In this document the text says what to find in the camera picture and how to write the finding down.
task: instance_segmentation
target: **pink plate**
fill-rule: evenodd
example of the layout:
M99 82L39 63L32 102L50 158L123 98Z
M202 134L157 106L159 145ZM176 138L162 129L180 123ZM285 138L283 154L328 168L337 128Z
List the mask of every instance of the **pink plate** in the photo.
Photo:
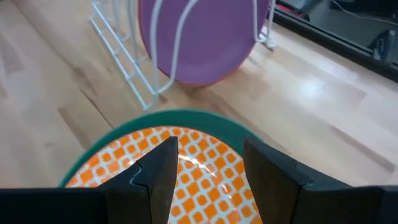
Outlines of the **pink plate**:
M157 25L158 67L170 75L177 22L188 0L165 0ZM150 54L150 18L155 0L139 1L139 24ZM258 30L269 0L257 0ZM254 47L251 0L199 0L183 27L175 79L206 85L233 72Z

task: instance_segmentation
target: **white wire dish rack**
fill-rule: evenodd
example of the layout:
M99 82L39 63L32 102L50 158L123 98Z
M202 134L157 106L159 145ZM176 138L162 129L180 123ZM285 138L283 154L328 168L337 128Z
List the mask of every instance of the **white wire dish rack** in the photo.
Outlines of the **white wire dish rack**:
M158 58L156 37L159 12L161 10L164 0L155 1L150 22L150 49L148 50L150 50L150 54L152 55L151 58L153 69L153 82L150 82L148 80L148 77L143 74L141 69L142 63L146 61L149 57L147 55L140 56L138 54L138 43L136 40L136 1L141 0L126 0L125 4L123 4L123 0L94 0L91 3L93 6L93 13L90 16L90 22L96 29L102 41L105 43L105 46L107 46L114 61L120 68L124 79L127 81L128 85L131 87L132 92L135 94L138 101L140 102L142 109L144 110L144 112L148 112L153 106L157 104L159 100L159 94L170 88L175 81L175 74L178 62L178 49L180 47L182 29L187 16L199 0L189 0L180 16L180 19L178 20L172 55L172 69L170 79L166 84L162 86L160 86L159 84L159 72L157 68ZM271 0L270 3L266 33L261 32L259 34L257 32L257 0L252 0L252 9L254 40L258 43L264 44L268 49L273 50L275 44L271 39L271 30L272 20L274 18L275 0ZM98 21L102 22L102 27L99 26ZM127 22L128 24L128 29L124 30L124 34L120 32L121 24L123 22ZM113 40L116 40L116 44L114 44L114 46L111 44L109 35L113 38ZM126 47L127 42L129 42L129 45L132 46L130 49ZM128 64L130 65L128 67L132 69L129 69L125 64L121 62L121 55L127 58ZM138 89L137 85L134 84L133 78L136 76L138 76L142 80L145 88L152 96L150 100L145 100L144 97L142 97L142 93Z

